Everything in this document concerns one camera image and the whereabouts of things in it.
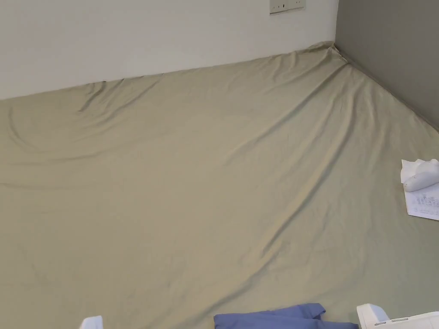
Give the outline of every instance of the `fitted sheet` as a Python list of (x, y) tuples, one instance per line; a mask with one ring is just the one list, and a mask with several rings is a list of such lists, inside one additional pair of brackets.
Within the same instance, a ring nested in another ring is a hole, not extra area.
[(0, 101), (1, 327), (439, 309), (439, 223), (399, 182), (438, 145), (330, 43)]

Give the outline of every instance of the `electrical outlet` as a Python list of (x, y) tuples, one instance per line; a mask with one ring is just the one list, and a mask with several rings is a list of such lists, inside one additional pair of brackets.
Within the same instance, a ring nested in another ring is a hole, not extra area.
[(288, 0), (270, 0), (270, 14), (280, 13), (288, 9), (290, 9)]
[(300, 9), (306, 7), (306, 0), (289, 0), (289, 9)]

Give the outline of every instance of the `blue pillowcase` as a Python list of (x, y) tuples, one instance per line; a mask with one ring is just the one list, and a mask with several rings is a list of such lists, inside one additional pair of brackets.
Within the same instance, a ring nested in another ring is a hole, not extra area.
[(218, 314), (215, 329), (358, 329), (353, 323), (321, 320), (325, 309), (320, 304), (302, 304), (275, 311), (246, 314)]

